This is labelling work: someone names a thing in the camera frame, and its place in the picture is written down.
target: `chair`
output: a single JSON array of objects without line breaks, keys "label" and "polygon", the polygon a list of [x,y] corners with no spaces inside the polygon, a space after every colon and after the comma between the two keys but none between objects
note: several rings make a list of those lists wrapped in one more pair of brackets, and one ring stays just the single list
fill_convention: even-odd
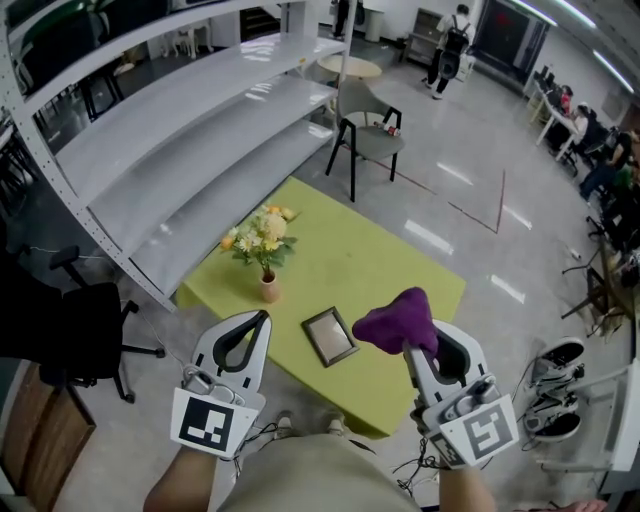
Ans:
[{"label": "chair", "polygon": [[351,142],[348,143],[351,149],[351,201],[354,203],[356,201],[356,155],[360,155],[365,160],[374,161],[380,161],[393,155],[390,177],[393,181],[396,175],[398,152],[404,147],[404,141],[401,137],[389,135],[380,128],[375,126],[356,127],[347,119],[349,114],[356,112],[362,112],[365,116],[367,113],[384,116],[383,123],[387,123],[391,114],[395,114],[396,128],[400,128],[402,124],[402,113],[378,99],[362,80],[349,77],[340,85],[336,108],[336,120],[340,131],[325,174],[329,176],[338,148],[345,142],[345,132],[349,128],[351,131]]},{"label": "chair", "polygon": [[54,254],[49,268],[63,268],[79,285],[64,295],[48,286],[17,263],[4,247],[0,251],[0,276],[8,298],[3,311],[4,336],[0,357],[39,363],[40,379],[62,388],[68,384],[90,387],[97,379],[113,379],[120,398],[135,402],[130,389],[124,391],[119,367],[122,352],[165,357],[165,351],[122,344],[122,325],[138,306],[128,301],[120,310],[120,295],[114,283],[88,285],[73,266],[77,246]]}]

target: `white wall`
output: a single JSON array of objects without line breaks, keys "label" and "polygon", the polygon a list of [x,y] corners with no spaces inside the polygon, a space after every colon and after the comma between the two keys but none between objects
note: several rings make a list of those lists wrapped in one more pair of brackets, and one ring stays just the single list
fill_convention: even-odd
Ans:
[{"label": "white wall", "polygon": [[[376,4],[385,5],[384,22],[382,24],[382,37],[395,40],[398,37],[406,37],[413,30],[418,8],[427,9],[438,14],[453,14],[458,4],[466,4],[471,10],[470,20],[477,26],[482,11],[483,0],[378,0]],[[321,23],[332,23],[329,15],[331,0],[324,0],[324,8],[321,14]]]},{"label": "white wall", "polygon": [[609,92],[619,91],[620,83],[592,53],[558,28],[550,27],[533,69],[541,71],[544,66],[549,66],[556,83],[571,87],[572,105],[586,101],[598,113],[598,120],[607,126],[618,124],[624,117],[631,99],[626,93],[625,105],[617,119],[609,118],[602,110],[605,98]]}]

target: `green table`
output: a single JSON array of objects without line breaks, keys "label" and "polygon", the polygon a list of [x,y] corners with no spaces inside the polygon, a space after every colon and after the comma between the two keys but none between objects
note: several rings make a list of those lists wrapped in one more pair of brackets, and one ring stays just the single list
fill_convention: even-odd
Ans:
[{"label": "green table", "polygon": [[412,286],[426,290],[435,318],[450,322],[465,282],[295,178],[289,178],[267,203],[301,212],[287,232],[298,238],[296,254],[277,273],[282,298],[275,304],[264,303],[258,286],[260,268],[245,267],[218,247],[180,286],[178,305],[201,302],[221,318],[266,309],[273,320],[269,347],[273,362],[339,407],[354,432],[371,438],[393,434],[415,396],[403,357],[357,341],[358,352],[325,368],[300,324],[335,306],[350,327],[370,309]]}]

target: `black backpack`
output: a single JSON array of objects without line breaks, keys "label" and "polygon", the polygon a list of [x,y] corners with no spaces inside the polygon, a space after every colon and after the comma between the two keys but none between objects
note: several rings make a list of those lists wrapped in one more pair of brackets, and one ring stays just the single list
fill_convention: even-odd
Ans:
[{"label": "black backpack", "polygon": [[447,41],[444,44],[444,51],[456,53],[460,55],[464,49],[469,46],[469,38],[467,37],[467,29],[471,23],[467,23],[464,29],[460,30],[458,27],[458,20],[453,17],[453,27],[447,32]]}]

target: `empty shelf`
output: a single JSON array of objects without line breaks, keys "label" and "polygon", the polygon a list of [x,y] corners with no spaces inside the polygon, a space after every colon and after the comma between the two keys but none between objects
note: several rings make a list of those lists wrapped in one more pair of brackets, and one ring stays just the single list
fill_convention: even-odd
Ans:
[{"label": "empty shelf", "polygon": [[298,121],[251,152],[195,196],[133,255],[160,290],[184,277],[289,174],[331,139],[326,128]]},{"label": "empty shelf", "polygon": [[328,39],[275,34],[215,53],[116,105],[62,148],[58,162],[88,205],[146,155],[241,91],[343,48]]},{"label": "empty shelf", "polygon": [[90,209],[128,257],[214,178],[336,94],[287,75],[256,84],[142,161]]},{"label": "empty shelf", "polygon": [[[55,2],[56,6],[63,5],[64,3],[65,2],[63,0]],[[227,0],[172,12],[163,18],[147,23],[136,30],[132,30],[113,41],[109,41],[108,43],[101,45],[95,51],[86,55],[77,62],[74,62],[48,84],[25,100],[27,110],[30,114],[35,114],[65,88],[79,82],[85,76],[93,73],[96,69],[99,69],[112,60],[117,59],[124,51],[129,50],[136,45],[143,44],[149,39],[179,29],[185,25],[190,25],[191,23],[213,18],[214,16],[220,16],[221,14],[227,14],[252,7],[269,5],[278,6],[279,3],[280,0]],[[51,12],[51,10],[47,7],[32,18],[40,19],[38,17],[40,13]],[[22,25],[12,30],[9,33],[9,41],[13,43],[17,39],[22,38],[24,33],[32,26],[32,18],[29,18]]]}]

